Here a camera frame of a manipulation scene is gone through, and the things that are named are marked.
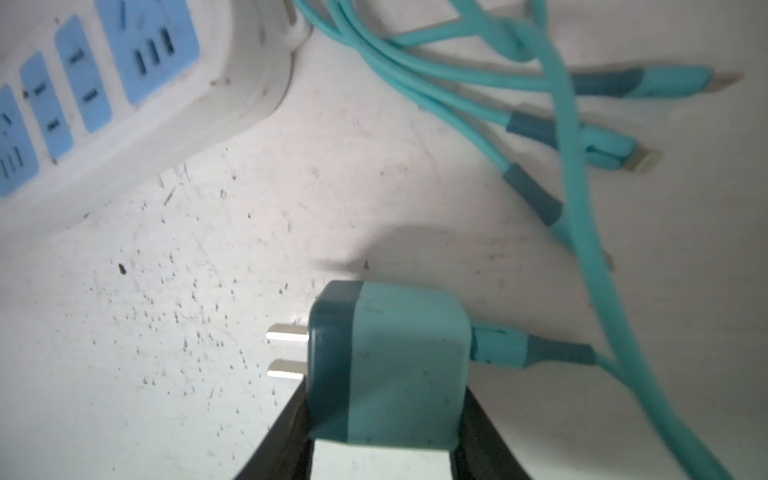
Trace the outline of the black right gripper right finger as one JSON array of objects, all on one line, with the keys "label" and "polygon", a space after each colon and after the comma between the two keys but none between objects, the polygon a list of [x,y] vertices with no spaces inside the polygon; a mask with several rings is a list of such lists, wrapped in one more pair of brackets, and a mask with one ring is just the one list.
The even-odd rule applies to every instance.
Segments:
[{"label": "black right gripper right finger", "polygon": [[459,444],[451,452],[453,480],[530,480],[470,388],[466,389]]}]

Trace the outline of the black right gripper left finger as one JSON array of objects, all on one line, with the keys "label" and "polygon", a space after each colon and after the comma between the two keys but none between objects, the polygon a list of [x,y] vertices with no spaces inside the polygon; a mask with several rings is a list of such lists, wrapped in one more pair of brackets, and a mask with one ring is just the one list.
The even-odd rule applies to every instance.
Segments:
[{"label": "black right gripper left finger", "polygon": [[307,388],[300,383],[236,480],[307,480],[312,471],[312,439]]}]

